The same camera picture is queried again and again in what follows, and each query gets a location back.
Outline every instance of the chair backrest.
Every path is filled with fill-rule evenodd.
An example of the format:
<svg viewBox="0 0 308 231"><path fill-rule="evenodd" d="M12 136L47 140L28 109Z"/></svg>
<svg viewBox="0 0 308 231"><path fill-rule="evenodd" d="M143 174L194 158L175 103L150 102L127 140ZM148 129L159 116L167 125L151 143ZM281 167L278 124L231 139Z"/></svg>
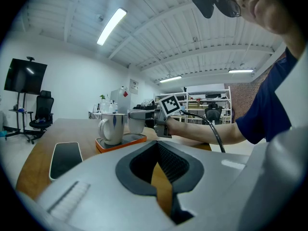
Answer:
<svg viewBox="0 0 308 231"><path fill-rule="evenodd" d="M205 115L208 120L215 121L215 125L219 124L220 115L222 112L222 108L218 108L216 103L209 104L208 108L205 109Z"/></svg>
<svg viewBox="0 0 308 231"><path fill-rule="evenodd" d="M35 113L35 119L45 118L46 121L49 121L54 99L51 97L50 91L41 91L41 94L37 96L37 111Z"/></svg>

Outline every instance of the person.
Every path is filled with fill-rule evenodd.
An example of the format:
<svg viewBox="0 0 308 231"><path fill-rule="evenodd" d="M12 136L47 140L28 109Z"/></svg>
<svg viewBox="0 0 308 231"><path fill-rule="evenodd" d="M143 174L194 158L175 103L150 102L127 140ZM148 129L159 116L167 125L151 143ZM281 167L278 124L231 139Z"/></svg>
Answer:
<svg viewBox="0 0 308 231"><path fill-rule="evenodd" d="M290 129L290 120L275 94L275 90L291 72L305 48L305 40L289 11L281 0L214 0L218 9L229 17L242 16L267 31L280 35L287 45L286 57L277 61L248 112L235 123L217 125L215 128L224 144L235 144L248 140L253 144L261 139L271 141L275 135ZM180 123L173 118L167 120L170 135L217 144L209 126Z"/></svg>

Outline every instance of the cup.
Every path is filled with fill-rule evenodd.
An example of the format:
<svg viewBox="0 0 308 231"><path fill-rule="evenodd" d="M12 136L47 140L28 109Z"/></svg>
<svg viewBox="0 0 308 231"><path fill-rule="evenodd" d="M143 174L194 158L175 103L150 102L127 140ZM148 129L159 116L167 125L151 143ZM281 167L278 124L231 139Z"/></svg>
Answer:
<svg viewBox="0 0 308 231"><path fill-rule="evenodd" d="M144 129L144 120L137 120L137 119L131 119L128 118L128 128L130 130L130 133L136 133L136 134L140 134L143 132Z"/></svg>
<svg viewBox="0 0 308 231"><path fill-rule="evenodd" d="M122 142L124 115L102 113L102 120L98 125L98 133L104 139L105 144L115 145Z"/></svg>

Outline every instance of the black monitor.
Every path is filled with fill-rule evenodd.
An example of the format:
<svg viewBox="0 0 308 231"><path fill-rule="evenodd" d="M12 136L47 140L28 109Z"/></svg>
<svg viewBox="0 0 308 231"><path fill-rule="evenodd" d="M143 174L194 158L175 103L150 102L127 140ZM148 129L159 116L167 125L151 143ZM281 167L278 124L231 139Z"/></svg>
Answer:
<svg viewBox="0 0 308 231"><path fill-rule="evenodd" d="M39 95L47 65L12 59L4 89Z"/></svg>

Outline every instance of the navy blue t-shirt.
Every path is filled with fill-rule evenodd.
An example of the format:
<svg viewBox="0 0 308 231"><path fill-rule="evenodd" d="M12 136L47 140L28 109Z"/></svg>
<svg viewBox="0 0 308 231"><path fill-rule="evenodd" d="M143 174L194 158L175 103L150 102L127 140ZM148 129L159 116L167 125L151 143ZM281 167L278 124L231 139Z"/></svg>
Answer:
<svg viewBox="0 0 308 231"><path fill-rule="evenodd" d="M237 126L243 136L252 144L261 139L271 141L278 133L290 128L290 120L275 94L275 90L291 72L297 60L289 52L286 57L277 61L267 78L260 85L255 100L247 113L236 119Z"/></svg>

